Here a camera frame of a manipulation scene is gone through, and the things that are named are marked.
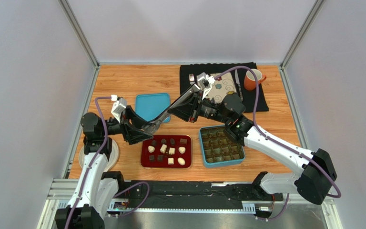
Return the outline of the orange mug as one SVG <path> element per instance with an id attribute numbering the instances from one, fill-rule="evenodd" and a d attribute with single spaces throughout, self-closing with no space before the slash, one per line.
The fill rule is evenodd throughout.
<path id="1" fill-rule="evenodd" d="M 258 85 L 266 80 L 267 76 L 258 69 L 248 70 L 244 78 L 244 88 L 248 91 L 256 89 Z"/>

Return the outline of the red chocolate tray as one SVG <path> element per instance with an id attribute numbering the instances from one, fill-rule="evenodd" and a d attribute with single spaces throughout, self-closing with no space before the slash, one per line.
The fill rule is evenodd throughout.
<path id="1" fill-rule="evenodd" d="M 142 142 L 140 164 L 144 168 L 189 168 L 192 144 L 188 135 L 154 135 Z"/>

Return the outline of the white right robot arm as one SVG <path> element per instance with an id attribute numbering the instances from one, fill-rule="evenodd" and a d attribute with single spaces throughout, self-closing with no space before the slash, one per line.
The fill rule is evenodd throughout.
<path id="1" fill-rule="evenodd" d="M 256 124 L 255 118 L 244 116 L 245 106 L 237 94 L 226 95 L 220 104 L 211 103 L 203 97 L 204 94 L 205 90 L 193 85 L 149 121 L 146 130 L 155 133 L 171 115 L 191 123 L 200 116 L 215 120 L 224 124 L 224 134 L 232 142 L 262 152 L 291 170 L 278 175 L 260 173 L 256 183 L 264 192 L 297 193 L 316 205 L 321 205 L 326 197 L 341 197 L 335 184 L 337 174 L 327 151 L 304 149 L 267 132 Z"/>

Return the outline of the black cloth placemat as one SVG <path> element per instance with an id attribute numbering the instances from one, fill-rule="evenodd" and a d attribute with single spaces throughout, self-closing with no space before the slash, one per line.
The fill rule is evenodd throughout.
<path id="1" fill-rule="evenodd" d="M 180 93 L 183 94 L 188 88 L 190 88 L 190 80 L 189 75 L 199 75 L 201 73 L 206 73 L 208 75 L 212 73 L 220 74 L 230 68 L 236 66 L 246 66 L 251 68 L 254 72 L 257 69 L 257 65 L 254 62 L 249 63 L 207 63 L 207 64 L 189 64 L 189 65 L 181 65 L 180 66 Z M 240 80 L 242 95 L 243 95 L 243 104 L 246 107 L 246 113 L 252 113 L 254 108 L 254 102 L 256 98 L 256 90 L 248 91 L 244 87 L 244 79 L 245 79 L 245 69 L 239 69 L 238 77 Z M 258 112 L 267 112 L 269 111 L 268 105 L 266 103 L 263 88 L 259 86 L 259 96 L 257 109 Z"/>

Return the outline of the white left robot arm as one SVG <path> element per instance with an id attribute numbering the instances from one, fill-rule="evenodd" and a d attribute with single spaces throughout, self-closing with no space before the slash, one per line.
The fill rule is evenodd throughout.
<path id="1" fill-rule="evenodd" d="M 81 177 L 67 206 L 58 209 L 55 223 L 59 229 L 103 229 L 111 199 L 123 183 L 121 172 L 105 170 L 112 155 L 110 135 L 121 134 L 133 145 L 153 135 L 141 130 L 145 120 L 131 106 L 114 106 L 113 117 L 105 120 L 102 113 L 86 113 L 81 118 L 84 134 L 84 162 Z"/>

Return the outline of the floral square plate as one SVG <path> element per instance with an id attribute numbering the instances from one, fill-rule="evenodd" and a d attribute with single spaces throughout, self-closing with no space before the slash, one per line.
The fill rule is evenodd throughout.
<path id="1" fill-rule="evenodd" d="M 214 103 L 221 103 L 222 100 L 229 94 L 237 93 L 237 84 L 231 73 L 224 74 L 221 78 L 215 81 L 214 86 L 208 93 L 206 98 Z"/>

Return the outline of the blue tin lid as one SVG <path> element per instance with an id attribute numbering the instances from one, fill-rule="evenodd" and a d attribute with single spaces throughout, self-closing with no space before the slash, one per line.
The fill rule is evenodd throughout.
<path id="1" fill-rule="evenodd" d="M 135 112 L 146 123 L 155 119 L 170 104 L 168 93 L 139 94 L 135 100 Z"/>

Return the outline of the blue chocolate tin box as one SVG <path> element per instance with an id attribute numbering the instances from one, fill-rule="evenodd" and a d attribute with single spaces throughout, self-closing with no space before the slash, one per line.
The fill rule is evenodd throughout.
<path id="1" fill-rule="evenodd" d="M 203 165 L 206 168 L 238 165 L 245 159 L 243 146 L 229 140 L 224 129 L 224 125 L 215 125 L 199 130 Z"/>

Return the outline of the silver table knife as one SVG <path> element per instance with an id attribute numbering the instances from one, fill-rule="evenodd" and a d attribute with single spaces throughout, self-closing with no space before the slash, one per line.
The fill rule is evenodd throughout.
<path id="1" fill-rule="evenodd" d="M 240 84 L 240 81 L 239 81 L 239 75 L 238 75 L 237 70 L 235 70 L 234 76 L 235 76 L 235 81 L 236 81 L 236 84 L 237 84 L 237 87 L 238 87 L 238 94 L 241 98 L 241 101 L 243 101 L 244 98 L 243 98 L 243 93 L 242 93 L 241 84 Z"/>

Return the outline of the white round plate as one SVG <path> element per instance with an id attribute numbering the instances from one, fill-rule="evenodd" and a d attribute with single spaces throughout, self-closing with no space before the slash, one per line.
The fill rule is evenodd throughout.
<path id="1" fill-rule="evenodd" d="M 112 152 L 110 154 L 110 158 L 108 159 L 108 163 L 105 167 L 104 172 L 108 172 L 112 167 L 114 167 L 119 159 L 120 156 L 120 151 L 119 151 L 119 147 L 117 145 L 117 143 L 112 140 Z M 81 168 L 83 168 L 84 166 L 84 147 L 82 147 L 79 151 L 79 156 L 78 156 L 78 160 L 79 160 L 79 165 Z"/>

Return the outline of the silver fork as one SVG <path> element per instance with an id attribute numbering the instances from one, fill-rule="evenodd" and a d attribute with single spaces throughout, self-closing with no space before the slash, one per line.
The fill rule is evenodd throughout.
<path id="1" fill-rule="evenodd" d="M 196 77 L 192 73 L 189 74 L 189 83 L 190 83 L 190 85 L 196 84 Z"/>

